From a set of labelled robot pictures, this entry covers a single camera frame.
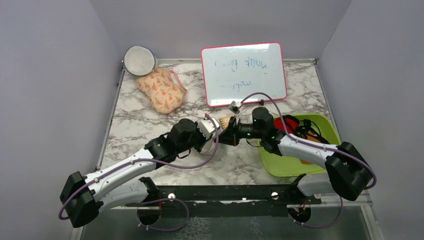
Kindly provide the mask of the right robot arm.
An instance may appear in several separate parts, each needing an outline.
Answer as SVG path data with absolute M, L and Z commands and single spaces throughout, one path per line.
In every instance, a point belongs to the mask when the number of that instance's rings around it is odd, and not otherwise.
M 289 199 L 300 204 L 315 194 L 337 194 L 355 201 L 373 178 L 370 166 L 349 142 L 340 145 L 313 142 L 285 133 L 265 107 L 252 112 L 252 123 L 230 117 L 217 142 L 237 146 L 241 139 L 258 139 L 268 153 L 305 160 L 326 170 L 325 174 L 304 175 L 288 190 Z

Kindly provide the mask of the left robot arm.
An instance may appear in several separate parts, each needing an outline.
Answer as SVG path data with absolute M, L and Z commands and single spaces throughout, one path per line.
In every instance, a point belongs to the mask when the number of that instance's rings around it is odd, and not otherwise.
M 182 118 L 169 132 L 150 140 L 125 160 L 86 175 L 79 171 L 70 174 L 59 195 L 62 206 L 58 218 L 70 220 L 74 228 L 90 223 L 106 209 L 108 194 L 162 166 L 176 168 L 173 162 L 180 153 L 202 148 L 212 139 L 218 140 L 220 128 L 219 122 L 208 114 L 197 122 Z

